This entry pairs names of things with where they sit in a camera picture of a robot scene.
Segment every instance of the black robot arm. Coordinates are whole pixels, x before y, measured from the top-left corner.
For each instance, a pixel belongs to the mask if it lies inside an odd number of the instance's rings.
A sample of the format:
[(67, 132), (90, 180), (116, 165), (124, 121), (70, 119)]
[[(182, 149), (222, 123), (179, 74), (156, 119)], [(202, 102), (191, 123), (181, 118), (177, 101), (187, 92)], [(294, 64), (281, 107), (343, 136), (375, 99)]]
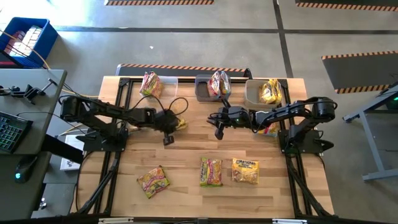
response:
[[(152, 128), (165, 134), (164, 144), (173, 143), (172, 134), (178, 126), (178, 118), (171, 110), (156, 112), (154, 108), (125, 109), (80, 96), (67, 96), (62, 101), (60, 117), (68, 122), (79, 122), (99, 133), (107, 142), (120, 142), (126, 138), (126, 128), (118, 128), (116, 123), (105, 123), (97, 115), (120, 119), (138, 128)], [(85, 136), (80, 140), (87, 142), (96, 136)]]
[[(305, 135), (317, 124), (325, 123), (335, 118), (336, 103), (327, 97), (312, 97), (296, 101), (290, 105), (274, 108), (269, 112), (245, 110), (241, 106), (231, 106), (223, 100), (224, 107), (218, 113), (210, 114), (208, 121), (216, 126), (215, 136), (221, 140), (224, 128), (249, 128), (256, 133), (269, 127), (272, 123), (294, 117), (304, 117), (300, 124), (291, 125), (287, 136), (289, 142), (303, 141)], [(313, 105), (309, 110), (305, 105)]]

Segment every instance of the caution stripe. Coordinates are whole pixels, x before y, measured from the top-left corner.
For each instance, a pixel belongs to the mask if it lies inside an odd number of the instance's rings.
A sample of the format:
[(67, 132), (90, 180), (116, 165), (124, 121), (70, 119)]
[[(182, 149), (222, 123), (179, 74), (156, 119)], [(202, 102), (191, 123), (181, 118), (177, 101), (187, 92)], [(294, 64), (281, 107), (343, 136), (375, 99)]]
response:
[(208, 5), (214, 0), (105, 0), (106, 6)]
[(206, 71), (224, 71), (224, 72), (244, 72), (245, 69), (240, 68), (216, 68), (216, 67), (197, 67), (197, 66), (174, 66), (174, 65), (141, 65), (122, 63), (120, 67), (129, 68), (167, 68), (179, 70), (206, 70)]
[(388, 51), (383, 51), (383, 52), (356, 53), (356, 54), (343, 54), (343, 55), (326, 55), (326, 56), (322, 56), (322, 60), (331, 59), (331, 58), (363, 57), (363, 56), (387, 55), (387, 54), (398, 54), (398, 50), (388, 50)]
[(389, 88), (390, 85), (374, 85), (374, 86), (356, 86), (356, 87), (349, 87), (349, 88), (340, 88), (335, 90), (337, 94), (344, 94), (344, 93), (361, 93), (366, 91), (381, 91)]
[(364, 6), (355, 4), (328, 4), (328, 3), (309, 3), (309, 2), (298, 2), (298, 7), (317, 7), (324, 9), (356, 9), (356, 10), (370, 10), (370, 11), (394, 11), (398, 12), (396, 6)]

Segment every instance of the wooden tabletop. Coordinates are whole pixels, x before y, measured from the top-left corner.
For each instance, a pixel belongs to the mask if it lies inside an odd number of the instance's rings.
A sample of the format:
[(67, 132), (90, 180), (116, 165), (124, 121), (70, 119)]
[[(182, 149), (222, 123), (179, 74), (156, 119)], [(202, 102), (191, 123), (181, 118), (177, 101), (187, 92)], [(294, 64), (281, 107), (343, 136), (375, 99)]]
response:
[[(120, 77), (104, 77), (99, 98), (114, 103)], [(291, 101), (307, 99), (304, 80), (287, 79)], [(140, 83), (135, 83), (131, 106), (141, 98)], [(232, 105), (243, 105), (244, 84), (233, 84), (229, 98)], [(294, 211), (290, 196), (285, 157), (280, 153), (277, 138), (259, 136), (247, 129), (225, 129), (224, 139), (214, 136), (214, 127), (206, 122), (221, 103), (199, 103), (193, 83), (179, 83), (177, 96), (189, 102), (188, 110), (181, 116), (188, 121), (186, 129), (174, 133), (175, 142), (163, 146), (163, 134), (142, 130), (132, 134), (122, 153), (116, 190), (113, 217), (218, 217), (218, 218), (292, 218)], [(161, 102), (165, 108), (170, 100)], [(143, 100), (139, 106), (159, 106)], [(172, 109), (178, 113), (185, 107), (177, 101)], [(100, 179), (103, 152), (94, 152), (84, 162), (78, 188), (79, 205), (88, 200)], [(200, 158), (222, 159), (222, 187), (199, 186)], [(259, 161), (259, 184), (237, 183), (231, 180), (232, 158)], [(304, 154), (303, 164), (307, 185), (323, 207), (333, 213), (330, 193), (321, 160)], [(162, 165), (170, 185), (166, 190), (148, 199), (136, 179)], [(104, 208), (108, 187), (103, 197)], [(298, 190), (300, 208), (304, 211), (301, 191)]]

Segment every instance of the blue crate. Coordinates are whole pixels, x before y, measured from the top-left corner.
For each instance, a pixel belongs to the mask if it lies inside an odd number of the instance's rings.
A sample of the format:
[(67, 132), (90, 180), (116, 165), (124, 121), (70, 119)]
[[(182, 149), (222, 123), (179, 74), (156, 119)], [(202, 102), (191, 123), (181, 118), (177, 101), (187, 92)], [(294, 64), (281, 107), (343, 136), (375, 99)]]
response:
[[(43, 28), (43, 31), (40, 33), (39, 38), (37, 39), (36, 44), (33, 46), (33, 49), (40, 54), (44, 59), (49, 56), (52, 46), (55, 43), (55, 40), (58, 37), (57, 31), (51, 26), (50, 21), (48, 19), (31, 19), (31, 18), (22, 18), (22, 17), (14, 17), (11, 19), (10, 23), (4, 30), (10, 35), (14, 35), (17, 31), (27, 32), (32, 26), (37, 26), (39, 28)], [(0, 49), (4, 50), (7, 46), (10, 37), (6, 34), (0, 35)], [(31, 52), (28, 58), (24, 56), (12, 56), (15, 60), (21, 63), (23, 66), (32, 67), (32, 68), (40, 68), (44, 62), (37, 56), (34, 52)]]

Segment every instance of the keyboard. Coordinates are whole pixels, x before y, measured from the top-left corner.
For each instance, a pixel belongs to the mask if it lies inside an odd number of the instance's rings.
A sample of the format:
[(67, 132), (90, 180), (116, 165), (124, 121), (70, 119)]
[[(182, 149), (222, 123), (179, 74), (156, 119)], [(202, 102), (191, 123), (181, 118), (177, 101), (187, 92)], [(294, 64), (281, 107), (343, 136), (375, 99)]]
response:
[(29, 132), (33, 121), (0, 112), (0, 150), (13, 153)]

